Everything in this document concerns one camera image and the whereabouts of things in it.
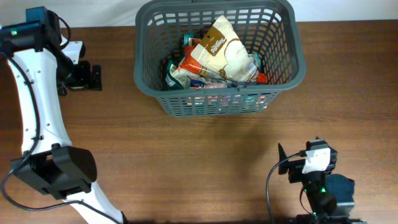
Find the Kleenex tissue multipack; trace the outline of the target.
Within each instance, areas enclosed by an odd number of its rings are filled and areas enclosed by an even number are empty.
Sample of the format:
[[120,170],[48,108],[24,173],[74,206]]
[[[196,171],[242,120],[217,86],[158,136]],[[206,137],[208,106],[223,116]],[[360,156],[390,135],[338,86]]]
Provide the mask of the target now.
[[219,89],[237,87],[236,82],[217,78],[204,78],[189,76],[190,89]]

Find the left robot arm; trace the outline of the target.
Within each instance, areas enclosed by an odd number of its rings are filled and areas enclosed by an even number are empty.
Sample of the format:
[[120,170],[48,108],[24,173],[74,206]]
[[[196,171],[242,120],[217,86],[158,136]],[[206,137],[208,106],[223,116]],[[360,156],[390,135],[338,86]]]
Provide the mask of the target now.
[[126,223],[97,181],[95,158],[74,147],[60,109],[69,91],[100,91],[101,67],[84,60],[85,45],[63,36],[63,19],[46,7],[25,12],[25,22],[1,29],[1,54],[14,76],[21,107],[22,155],[10,175],[57,207],[72,206],[88,223]]

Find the green food pouch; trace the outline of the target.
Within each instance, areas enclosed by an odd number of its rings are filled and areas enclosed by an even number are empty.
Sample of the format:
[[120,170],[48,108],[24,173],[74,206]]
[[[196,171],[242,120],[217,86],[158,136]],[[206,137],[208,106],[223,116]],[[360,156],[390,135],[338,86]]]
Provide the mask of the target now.
[[[193,34],[185,34],[183,36],[182,59],[185,56],[184,47],[189,45],[189,46],[194,46],[195,48],[200,41],[201,39],[196,38]],[[188,70],[181,69],[178,66],[179,64],[174,63],[173,60],[169,60],[169,63],[167,65],[166,78],[165,78],[165,81],[168,84],[169,89],[170,90],[190,89],[190,80],[188,77],[189,76],[199,77],[199,75],[189,72]]]

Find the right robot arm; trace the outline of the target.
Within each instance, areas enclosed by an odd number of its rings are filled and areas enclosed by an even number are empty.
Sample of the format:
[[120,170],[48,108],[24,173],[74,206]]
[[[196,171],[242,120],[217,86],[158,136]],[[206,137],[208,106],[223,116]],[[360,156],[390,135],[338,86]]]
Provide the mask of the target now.
[[349,223],[354,208],[353,179],[333,174],[337,151],[323,140],[316,138],[306,142],[306,149],[298,152],[299,160],[288,157],[278,145],[278,174],[287,174],[291,184],[300,183],[299,200],[305,195],[310,211],[297,215],[292,223]]

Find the beige Pantree rice bag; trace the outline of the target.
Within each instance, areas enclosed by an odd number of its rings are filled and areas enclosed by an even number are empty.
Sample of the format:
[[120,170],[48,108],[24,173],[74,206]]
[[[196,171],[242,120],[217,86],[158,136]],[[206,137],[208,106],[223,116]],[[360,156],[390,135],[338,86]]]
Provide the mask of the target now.
[[225,16],[214,21],[190,54],[202,66],[237,82],[253,82],[259,71]]

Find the orange spaghetti packet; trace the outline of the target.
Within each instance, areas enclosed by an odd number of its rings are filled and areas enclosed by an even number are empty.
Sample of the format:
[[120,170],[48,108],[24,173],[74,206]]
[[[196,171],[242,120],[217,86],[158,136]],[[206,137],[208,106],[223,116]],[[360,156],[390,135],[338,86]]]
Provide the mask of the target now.
[[[218,72],[214,72],[204,65],[197,62],[190,54],[193,51],[194,46],[185,46],[184,53],[185,56],[179,63],[179,68],[188,70],[189,72],[195,73],[201,77],[205,78],[219,78],[226,79],[226,77]],[[261,73],[259,69],[257,69],[253,75],[250,77],[248,81],[241,81],[241,83],[249,83],[250,85],[256,84],[266,84],[267,77],[265,73]]]

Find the teal snack wrapper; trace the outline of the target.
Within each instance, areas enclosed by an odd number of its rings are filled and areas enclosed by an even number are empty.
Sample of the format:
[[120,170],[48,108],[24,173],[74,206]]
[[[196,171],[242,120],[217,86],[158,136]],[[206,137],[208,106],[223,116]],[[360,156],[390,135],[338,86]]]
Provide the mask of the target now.
[[261,71],[261,59],[259,58],[259,54],[257,52],[254,52],[253,54],[251,54],[251,56],[254,58],[254,62],[257,67],[257,70],[260,72]]

